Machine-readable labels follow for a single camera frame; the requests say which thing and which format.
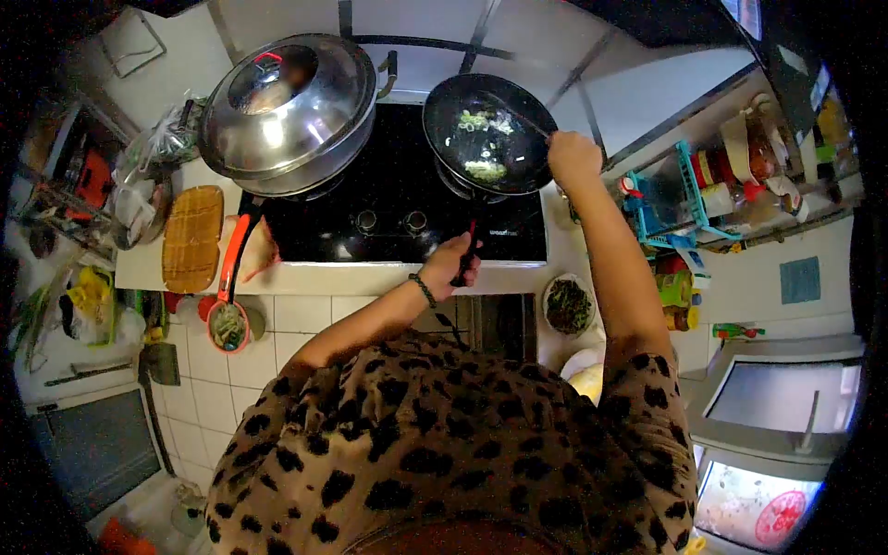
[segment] dish rack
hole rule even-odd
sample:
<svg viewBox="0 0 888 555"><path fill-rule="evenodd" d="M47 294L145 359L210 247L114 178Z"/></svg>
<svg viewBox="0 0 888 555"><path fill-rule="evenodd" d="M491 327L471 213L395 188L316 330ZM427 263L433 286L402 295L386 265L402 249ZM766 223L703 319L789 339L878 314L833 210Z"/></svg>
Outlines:
<svg viewBox="0 0 888 555"><path fill-rule="evenodd" d="M703 206L703 197L697 186L697 178L691 166L691 153L687 141L681 140L675 145L678 155L678 168L681 174L681 186L684 193L689 219L685 221L662 222L654 213L654 207L646 199L656 196L655 183L647 178L642 178L635 171L630 171L626 177L632 180L644 198L627 199L631 201L631 208L636 223L636 235L638 242L659 247L661 249L675 249L676 246L693 248L697 245L696 230L702 229L712 234L738 241L742 235L732 234L717 227L711 226L706 216L706 208Z"/></svg>

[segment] sliced vegetables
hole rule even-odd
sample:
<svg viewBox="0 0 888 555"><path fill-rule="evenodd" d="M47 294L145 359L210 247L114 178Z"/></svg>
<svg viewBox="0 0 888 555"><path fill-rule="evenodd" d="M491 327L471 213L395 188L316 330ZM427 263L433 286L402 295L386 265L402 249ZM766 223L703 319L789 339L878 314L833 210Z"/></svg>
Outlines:
<svg viewBox="0 0 888 555"><path fill-rule="evenodd" d="M213 343L226 351L233 351L243 343L247 329L243 314L235 305L223 305L210 315Z"/></svg>
<svg viewBox="0 0 888 555"><path fill-rule="evenodd" d="M474 115L469 110L463 110L463 113L459 115L459 123L456 127L465 129L470 133L477 130L487 131L491 127L505 135L509 135L514 131L509 123L508 115L500 112L494 114L483 110L476 112Z"/></svg>
<svg viewBox="0 0 888 555"><path fill-rule="evenodd" d="M488 160L466 162L464 167L472 177L480 181L496 181L505 175L505 166Z"/></svg>
<svg viewBox="0 0 888 555"><path fill-rule="evenodd" d="M589 327L591 306L589 296L575 281L557 280L546 304L546 319L556 330L572 336Z"/></svg>

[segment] red label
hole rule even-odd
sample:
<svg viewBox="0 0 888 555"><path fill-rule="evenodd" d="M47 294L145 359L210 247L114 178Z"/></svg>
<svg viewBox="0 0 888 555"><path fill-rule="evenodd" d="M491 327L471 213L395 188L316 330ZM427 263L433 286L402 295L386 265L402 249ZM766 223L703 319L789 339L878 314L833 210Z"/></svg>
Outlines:
<svg viewBox="0 0 888 555"><path fill-rule="evenodd" d="M780 545L805 512L805 494L788 491L771 501L756 521L756 539L764 545Z"/></svg>

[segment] hand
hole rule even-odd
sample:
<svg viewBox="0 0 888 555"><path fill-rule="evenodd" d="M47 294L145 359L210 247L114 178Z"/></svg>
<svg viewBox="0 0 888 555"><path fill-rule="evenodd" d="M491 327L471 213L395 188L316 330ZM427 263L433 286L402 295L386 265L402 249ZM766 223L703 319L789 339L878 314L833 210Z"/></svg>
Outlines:
<svg viewBox="0 0 888 555"><path fill-rule="evenodd" d="M419 271L419 279L425 283L425 287L429 288L436 301L441 302L453 295L453 291L456 288L450 285L450 281L459 274L459 258L469 250L469 241L471 239L469 232L465 232L438 245L438 249L432 253ZM465 271L466 287L471 287L475 284L480 265L480 258L475 257L472 259L469 269Z"/></svg>
<svg viewBox="0 0 888 555"><path fill-rule="evenodd" d="M572 197L601 175L601 149L576 131L549 137L549 168L555 182Z"/></svg>

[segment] beaded bracelet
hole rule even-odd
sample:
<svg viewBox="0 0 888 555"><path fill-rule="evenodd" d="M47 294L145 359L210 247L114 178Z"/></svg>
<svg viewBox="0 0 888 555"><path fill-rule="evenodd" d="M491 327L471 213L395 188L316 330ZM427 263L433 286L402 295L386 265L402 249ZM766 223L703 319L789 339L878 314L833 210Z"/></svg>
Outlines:
<svg viewBox="0 0 888 555"><path fill-rule="evenodd" d="M438 303L435 302L435 297L432 296L432 292L429 291L429 288L425 287L425 283L419 279L419 274L411 274L407 276L407 279L415 281L416 285L419 286L419 289L423 290L423 294L425 295L425 298L429 299L429 306L432 309L438 307Z"/></svg>

